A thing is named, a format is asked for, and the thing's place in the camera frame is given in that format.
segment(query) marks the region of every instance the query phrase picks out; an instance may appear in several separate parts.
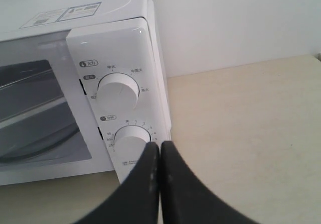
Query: knob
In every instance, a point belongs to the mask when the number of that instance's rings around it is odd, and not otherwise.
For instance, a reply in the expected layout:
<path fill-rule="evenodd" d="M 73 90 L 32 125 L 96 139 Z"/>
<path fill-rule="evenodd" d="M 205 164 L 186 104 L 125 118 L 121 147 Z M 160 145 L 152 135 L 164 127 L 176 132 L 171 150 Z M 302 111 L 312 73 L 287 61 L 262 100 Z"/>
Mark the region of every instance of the knob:
<path fill-rule="evenodd" d="M 104 76 L 98 85 L 97 102 L 109 113 L 119 113 L 135 108 L 139 95 L 136 81 L 123 73 Z"/>
<path fill-rule="evenodd" d="M 121 160 L 138 160 L 149 141 L 150 135 L 146 129 L 139 126 L 125 126 L 115 134 L 115 152 Z"/>

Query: temperature knob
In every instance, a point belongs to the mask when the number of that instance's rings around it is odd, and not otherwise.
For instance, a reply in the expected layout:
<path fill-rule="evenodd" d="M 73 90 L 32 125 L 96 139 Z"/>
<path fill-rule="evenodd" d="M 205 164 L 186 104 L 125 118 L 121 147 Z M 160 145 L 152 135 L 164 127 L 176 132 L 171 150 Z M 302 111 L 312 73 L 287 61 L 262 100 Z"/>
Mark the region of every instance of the temperature knob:
<path fill-rule="evenodd" d="M 135 108 L 139 95 L 136 81 L 123 73 L 104 76 L 98 85 L 97 102 L 109 113 L 119 113 Z"/>
<path fill-rule="evenodd" d="M 115 152 L 122 160 L 138 160 L 149 141 L 149 132 L 144 128 L 125 126 L 115 134 Z"/>

